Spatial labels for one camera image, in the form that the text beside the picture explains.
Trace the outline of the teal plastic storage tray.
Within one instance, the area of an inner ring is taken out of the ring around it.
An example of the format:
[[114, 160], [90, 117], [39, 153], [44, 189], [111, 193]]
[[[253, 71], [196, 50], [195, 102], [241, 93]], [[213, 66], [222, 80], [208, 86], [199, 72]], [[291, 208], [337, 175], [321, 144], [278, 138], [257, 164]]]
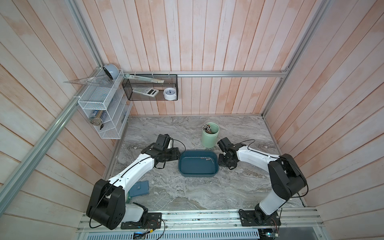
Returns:
[[184, 177], [210, 178], [219, 171], [218, 156], [209, 150], [186, 150], [180, 156], [178, 169]]

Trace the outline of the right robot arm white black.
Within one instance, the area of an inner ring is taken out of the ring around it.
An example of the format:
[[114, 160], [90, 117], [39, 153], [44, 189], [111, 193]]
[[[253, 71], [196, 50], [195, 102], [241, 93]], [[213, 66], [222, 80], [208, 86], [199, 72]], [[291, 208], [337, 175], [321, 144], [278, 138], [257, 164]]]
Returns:
[[261, 222], [273, 215], [281, 206], [308, 186], [307, 180], [289, 154], [271, 155], [252, 149], [244, 143], [233, 144], [228, 138], [221, 139], [218, 146], [219, 165], [233, 170], [238, 162], [249, 163], [268, 172], [272, 190], [255, 207], [257, 221]]

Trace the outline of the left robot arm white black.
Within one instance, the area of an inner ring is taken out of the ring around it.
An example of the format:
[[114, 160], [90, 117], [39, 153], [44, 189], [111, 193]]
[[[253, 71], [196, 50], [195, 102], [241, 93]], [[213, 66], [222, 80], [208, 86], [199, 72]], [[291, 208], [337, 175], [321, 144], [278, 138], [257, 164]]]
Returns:
[[129, 190], [158, 163], [178, 160], [177, 147], [157, 149], [150, 145], [128, 167], [109, 180], [98, 180], [93, 188], [86, 215], [100, 226], [110, 230], [121, 222], [131, 222], [143, 227], [148, 221], [148, 209], [141, 204], [127, 204]]

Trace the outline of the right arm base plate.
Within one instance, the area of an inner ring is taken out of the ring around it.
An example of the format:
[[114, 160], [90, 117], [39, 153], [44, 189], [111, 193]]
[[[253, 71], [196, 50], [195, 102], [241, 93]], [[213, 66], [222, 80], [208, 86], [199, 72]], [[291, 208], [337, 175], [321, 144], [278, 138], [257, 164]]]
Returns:
[[241, 224], [243, 227], [279, 227], [281, 225], [280, 217], [277, 212], [267, 216], [262, 211], [238, 210]]

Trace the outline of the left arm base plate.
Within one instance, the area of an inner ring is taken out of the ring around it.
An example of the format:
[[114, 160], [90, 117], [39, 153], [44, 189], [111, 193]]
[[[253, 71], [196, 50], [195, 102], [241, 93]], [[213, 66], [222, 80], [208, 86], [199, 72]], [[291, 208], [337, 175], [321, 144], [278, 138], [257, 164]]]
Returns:
[[162, 227], [162, 213], [147, 213], [139, 222], [123, 222], [122, 230], [156, 230]]

